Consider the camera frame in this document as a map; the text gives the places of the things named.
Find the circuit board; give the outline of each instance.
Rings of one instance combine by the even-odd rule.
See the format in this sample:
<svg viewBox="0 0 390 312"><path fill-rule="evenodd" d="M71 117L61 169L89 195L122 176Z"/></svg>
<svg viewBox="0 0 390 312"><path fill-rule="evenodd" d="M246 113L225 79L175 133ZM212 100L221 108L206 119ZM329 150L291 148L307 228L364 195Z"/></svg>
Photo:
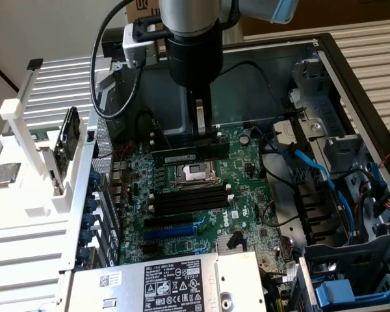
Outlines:
<svg viewBox="0 0 390 312"><path fill-rule="evenodd" d="M247 250L255 251L259 265L269 272L282 272L285 263L282 256L276 257L275 248L281 246L278 229L263 225L257 221L257 212L265 209L270 203L270 188L266 179L259 178L259 146L257 139L250 139L250 131L242 127L228 127L220 130L223 137L229 140L229 158L215 161L216 175L220 184L228 183L234 195L229 207L199 211L194 219L201 222L198 234L186 237L156 240L159 247L156 254L144 253L142 245L144 220L152 218L148 212L150 190L155 187L156 170L151 159L150 146L140 144L132 155L124 159L133 173L132 181L128 181L138 189L133 192L133 199L122 200L119 215L122 219L123 237L120 249L120 264L139 263L162 257L188 254L204 254L216 251L216 242L220 236L232 235L241 230L247 242ZM248 136L249 144L240 143L240 137ZM174 180L175 167L164 167L164 182L161 192L176 192L171 183ZM277 222L270 212L264 218L269 222Z"/></svg>

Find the screw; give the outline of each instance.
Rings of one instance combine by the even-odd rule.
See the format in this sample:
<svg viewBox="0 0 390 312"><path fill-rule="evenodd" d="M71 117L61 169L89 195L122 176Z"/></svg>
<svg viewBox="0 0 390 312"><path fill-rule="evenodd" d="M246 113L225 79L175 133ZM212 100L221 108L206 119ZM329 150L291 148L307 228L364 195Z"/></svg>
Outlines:
<svg viewBox="0 0 390 312"><path fill-rule="evenodd" d="M312 132L319 132L320 130L322 130L322 126L319 123L314 123L313 125L311 125L311 130Z"/></svg>

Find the black pcie slot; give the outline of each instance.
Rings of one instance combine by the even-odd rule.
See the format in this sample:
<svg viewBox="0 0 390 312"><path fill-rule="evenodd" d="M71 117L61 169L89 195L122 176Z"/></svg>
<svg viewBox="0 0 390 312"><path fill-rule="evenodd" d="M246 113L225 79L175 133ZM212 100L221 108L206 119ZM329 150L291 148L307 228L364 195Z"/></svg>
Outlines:
<svg viewBox="0 0 390 312"><path fill-rule="evenodd" d="M179 214L176 216L161 216L144 220L145 228L155 228L157 226L174 226L178 224L190 224L194 222L192 214Z"/></svg>
<svg viewBox="0 0 390 312"><path fill-rule="evenodd" d="M224 187L184 190L155 195L155 215L173 215L228 207Z"/></svg>

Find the power supply label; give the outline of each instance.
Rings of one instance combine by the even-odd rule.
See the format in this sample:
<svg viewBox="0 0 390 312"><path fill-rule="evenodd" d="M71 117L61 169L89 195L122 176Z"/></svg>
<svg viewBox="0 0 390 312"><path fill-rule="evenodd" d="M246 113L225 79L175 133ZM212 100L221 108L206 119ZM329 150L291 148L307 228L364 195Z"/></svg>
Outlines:
<svg viewBox="0 0 390 312"><path fill-rule="evenodd" d="M144 268L144 312L202 312L201 260Z"/></svg>

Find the pcie slot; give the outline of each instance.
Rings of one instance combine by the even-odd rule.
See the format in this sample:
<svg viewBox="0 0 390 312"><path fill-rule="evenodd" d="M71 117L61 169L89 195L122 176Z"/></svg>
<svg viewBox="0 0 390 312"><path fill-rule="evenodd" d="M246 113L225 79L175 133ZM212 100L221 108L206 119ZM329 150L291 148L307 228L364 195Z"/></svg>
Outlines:
<svg viewBox="0 0 390 312"><path fill-rule="evenodd" d="M192 214L178 214L175 216L161 216L158 218L151 218L144 220L145 228L155 228L157 226L175 226L178 224L191 224L194 221Z"/></svg>

